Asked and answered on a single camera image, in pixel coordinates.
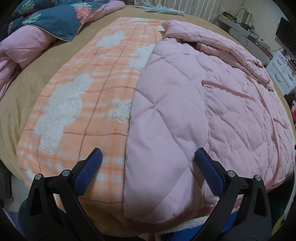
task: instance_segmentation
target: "folded blanket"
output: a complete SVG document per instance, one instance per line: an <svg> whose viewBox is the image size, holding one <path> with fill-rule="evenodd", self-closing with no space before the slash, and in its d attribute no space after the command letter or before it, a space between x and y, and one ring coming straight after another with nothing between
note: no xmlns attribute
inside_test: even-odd
<svg viewBox="0 0 296 241"><path fill-rule="evenodd" d="M57 175L102 150L102 166L79 200L103 234L140 234L123 224L126 140L134 89L162 39L161 22L119 18L99 31L49 81L18 143L27 186L36 173Z"/></svg>
<svg viewBox="0 0 296 241"><path fill-rule="evenodd" d="M295 157L287 113L259 60L193 24L162 26L136 85L126 147L124 214L143 232L211 213L218 197L193 160L200 147L241 177L261 175L267 190L292 176Z"/></svg>
<svg viewBox="0 0 296 241"><path fill-rule="evenodd" d="M101 6L85 23L90 23L103 16L125 7L122 1L111 0ZM52 34L31 25L25 25L0 42L0 100L11 82L27 65L38 58L57 38Z"/></svg>

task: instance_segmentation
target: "pink blanket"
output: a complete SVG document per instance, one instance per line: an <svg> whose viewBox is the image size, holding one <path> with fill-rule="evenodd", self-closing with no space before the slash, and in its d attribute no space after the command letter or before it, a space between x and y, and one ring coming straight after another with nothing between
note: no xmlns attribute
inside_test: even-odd
<svg viewBox="0 0 296 241"><path fill-rule="evenodd" d="M124 2L111 0L93 13L85 23L90 23L103 16L125 7ZM56 37L35 26L26 25L0 42L0 100L19 71L38 58Z"/></svg>
<svg viewBox="0 0 296 241"><path fill-rule="evenodd" d="M126 148L126 224L144 232L213 210L218 197L193 161L200 147L239 176L261 175L267 190L292 176L295 157L287 113L259 60L193 24L162 26L136 86Z"/></svg>

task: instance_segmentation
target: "teal floral blanket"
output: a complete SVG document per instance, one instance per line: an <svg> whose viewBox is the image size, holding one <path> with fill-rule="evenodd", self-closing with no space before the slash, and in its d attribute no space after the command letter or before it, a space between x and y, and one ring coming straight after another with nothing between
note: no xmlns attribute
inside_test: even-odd
<svg viewBox="0 0 296 241"><path fill-rule="evenodd" d="M24 0L0 31L0 41L24 25L33 25L71 41L89 16L110 0Z"/></svg>

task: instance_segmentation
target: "white dresser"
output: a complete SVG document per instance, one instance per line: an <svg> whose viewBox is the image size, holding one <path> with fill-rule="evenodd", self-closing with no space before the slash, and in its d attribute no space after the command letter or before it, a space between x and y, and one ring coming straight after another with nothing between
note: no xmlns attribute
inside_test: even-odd
<svg viewBox="0 0 296 241"><path fill-rule="evenodd" d="M269 62L266 70L283 95L296 94L296 72L293 71L286 58L279 51L276 52L273 59Z"/></svg>

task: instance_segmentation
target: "light blue cloth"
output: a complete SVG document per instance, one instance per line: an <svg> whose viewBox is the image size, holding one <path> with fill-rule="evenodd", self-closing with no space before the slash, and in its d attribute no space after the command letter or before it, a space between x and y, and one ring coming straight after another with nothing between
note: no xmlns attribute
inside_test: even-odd
<svg viewBox="0 0 296 241"><path fill-rule="evenodd" d="M144 8L146 9L146 12L158 12L158 13L163 13L163 14L170 14L170 15L179 15L179 16L184 16L184 12L182 10L175 10L173 8L167 8L161 4L157 4L156 6L144 3L139 6L135 6L138 8Z"/></svg>

